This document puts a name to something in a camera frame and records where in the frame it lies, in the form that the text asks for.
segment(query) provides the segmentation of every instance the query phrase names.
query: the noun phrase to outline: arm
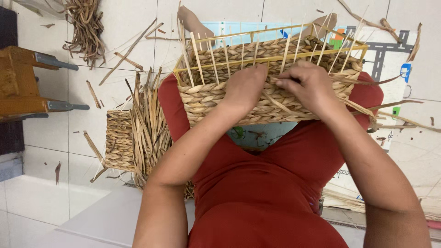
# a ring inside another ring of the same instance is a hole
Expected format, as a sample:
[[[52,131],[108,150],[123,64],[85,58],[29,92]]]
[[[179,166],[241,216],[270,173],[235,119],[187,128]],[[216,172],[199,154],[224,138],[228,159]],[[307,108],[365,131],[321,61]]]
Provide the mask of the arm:
[[[187,246],[185,184],[218,139],[255,107],[266,70],[258,65],[235,73],[224,99],[160,159],[144,186],[134,248]]]
[[[331,88],[326,71],[301,61],[277,85],[292,92],[332,131],[366,203],[365,247],[430,247],[424,213],[395,162],[358,124]]]

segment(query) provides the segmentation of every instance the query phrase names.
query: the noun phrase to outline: hand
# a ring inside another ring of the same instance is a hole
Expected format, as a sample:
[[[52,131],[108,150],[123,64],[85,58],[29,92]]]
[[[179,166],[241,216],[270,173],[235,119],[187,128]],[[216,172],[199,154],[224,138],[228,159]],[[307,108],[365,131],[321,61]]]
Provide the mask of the hand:
[[[344,108],[332,89],[326,70],[308,61],[300,60],[280,75],[276,85],[293,93],[309,111],[320,119],[333,115],[333,109]]]
[[[258,64],[231,76],[224,99],[219,105],[226,106],[233,118],[240,120],[257,104],[266,81],[267,67]]]

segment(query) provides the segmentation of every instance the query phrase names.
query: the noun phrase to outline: wooden stool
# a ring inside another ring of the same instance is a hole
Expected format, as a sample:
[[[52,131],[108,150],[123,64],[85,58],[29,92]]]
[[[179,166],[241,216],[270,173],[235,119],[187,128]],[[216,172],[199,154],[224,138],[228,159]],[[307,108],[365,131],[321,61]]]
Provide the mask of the wooden stool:
[[[73,105],[65,101],[40,97],[33,67],[49,70],[78,66],[60,62],[54,56],[9,46],[0,50],[0,122],[42,117],[34,113],[89,109],[88,105]]]

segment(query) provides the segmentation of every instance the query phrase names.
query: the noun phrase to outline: yellow metal frame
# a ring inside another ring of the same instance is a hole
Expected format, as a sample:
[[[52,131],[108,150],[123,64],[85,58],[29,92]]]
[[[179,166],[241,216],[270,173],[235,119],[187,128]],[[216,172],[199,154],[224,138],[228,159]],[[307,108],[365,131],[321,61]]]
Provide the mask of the yellow metal frame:
[[[321,26],[318,23],[308,23],[308,24],[304,24],[303,26],[304,27],[308,27],[308,26],[313,26],[313,25]],[[239,36],[239,35],[250,35],[251,42],[252,42],[253,41],[253,37],[254,37],[254,35],[256,33],[264,33],[264,32],[267,32],[267,31],[274,31],[274,30],[280,30],[280,29],[291,29],[291,28],[301,27],[301,26],[302,25],[293,25],[293,26],[277,27],[277,28],[271,28],[271,29],[265,29],[265,30],[256,30],[256,31],[250,31],[250,32],[243,32],[243,33],[237,33],[237,34],[226,34],[226,35],[214,36],[214,37],[209,37],[209,38],[197,39],[197,40],[195,40],[195,42],[196,43],[200,43],[200,42],[206,42],[206,41],[214,41],[214,40],[217,40],[217,39],[229,38],[229,37],[234,37],[234,36]],[[328,32],[332,32],[332,33],[334,33],[336,35],[342,36],[343,38],[348,39],[348,40],[350,40],[352,42],[355,42],[357,45],[354,45],[352,50],[353,51],[354,50],[363,50],[362,53],[361,53],[361,56],[360,56],[360,60],[363,60],[363,58],[364,58],[364,56],[366,54],[366,51],[369,48],[368,45],[364,44],[363,42],[354,40],[353,38],[348,37],[345,34],[340,34],[340,33],[336,32],[334,30],[330,30],[326,26],[321,26],[321,28],[326,30],[326,31],[328,31]],[[341,49],[341,51],[340,51],[340,49],[325,50],[325,51],[323,51],[323,54],[338,53],[339,51],[340,52],[349,52],[350,49],[351,49],[350,47],[347,47],[347,48]],[[297,58],[310,57],[310,56],[315,56],[315,55],[320,55],[320,54],[321,54],[321,51],[315,51],[315,52],[309,52],[309,53],[297,53]],[[296,56],[295,54],[289,54],[289,55],[286,56],[286,59],[294,59],[295,56]],[[282,60],[282,59],[283,59],[283,56],[280,55],[280,56],[273,56],[273,57],[267,57],[267,58],[257,58],[255,60],[254,59],[249,59],[249,60],[243,60],[243,61],[242,60],[229,61],[228,65],[229,66],[233,66],[233,65],[238,65],[238,64],[241,64],[241,63],[247,64],[247,63],[253,63],[254,61],[256,63],[261,63],[261,62],[270,62],[270,61],[276,61],[276,60]],[[173,74],[175,74],[176,78],[178,79],[178,84],[179,85],[181,85],[181,81],[180,81],[180,78],[179,78],[179,72],[187,71],[187,67],[181,68],[181,69],[178,68],[178,66],[181,63],[181,61],[182,61],[182,56],[178,59],[178,62],[176,63],[175,68],[173,69]],[[216,67],[218,67],[218,66],[226,66],[226,65],[227,65],[226,62],[224,62],[224,63],[217,63]],[[209,67],[214,67],[214,64],[208,64],[208,65],[202,65],[201,66],[202,69],[209,68]],[[199,67],[198,66],[191,67],[190,70],[199,70]]]

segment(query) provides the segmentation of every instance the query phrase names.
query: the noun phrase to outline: woven basket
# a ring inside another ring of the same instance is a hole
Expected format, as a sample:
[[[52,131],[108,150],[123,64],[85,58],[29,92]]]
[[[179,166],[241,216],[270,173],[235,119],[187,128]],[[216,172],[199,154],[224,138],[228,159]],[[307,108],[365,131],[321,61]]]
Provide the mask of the woven basket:
[[[106,166],[134,172],[132,121],[129,111],[107,111]]]
[[[192,42],[204,42],[205,40],[208,39],[193,40]],[[259,43],[252,42],[244,45],[232,45],[226,48],[228,63],[225,57],[225,48],[218,48],[213,50],[215,65],[213,65],[213,61],[210,59],[212,56],[211,50],[198,51],[197,54],[205,85],[202,83],[201,70],[199,70],[199,64],[194,52],[190,53],[188,60],[194,86],[191,84],[187,66],[183,62],[184,58],[182,58],[176,65],[174,73],[178,78],[178,89],[190,124],[192,126],[197,124],[224,97],[227,80],[229,78],[228,68],[232,75],[242,67],[252,66],[254,63],[266,64],[269,76],[264,85],[261,99],[256,107],[239,121],[237,125],[318,119],[309,110],[305,109],[293,94],[275,85],[277,79],[274,76],[280,74],[283,60],[285,60],[285,63],[282,71],[286,71],[293,65],[294,57],[297,58],[296,61],[300,59],[311,60],[314,64],[317,64],[320,60],[319,65],[325,68],[326,71],[331,71],[330,75],[333,79],[333,88],[336,96],[346,104],[350,102],[348,98],[354,87],[354,83],[342,79],[357,80],[362,67],[358,59],[349,57],[346,60],[347,55],[345,53],[339,53],[341,51],[348,51],[349,48],[341,50],[333,49],[332,46],[328,44],[325,45],[323,41],[313,36],[306,36],[302,38],[300,42],[298,38],[292,38],[288,50],[285,53],[286,45],[287,39],[281,38]],[[357,49],[367,49],[367,45],[361,44],[357,46]]]

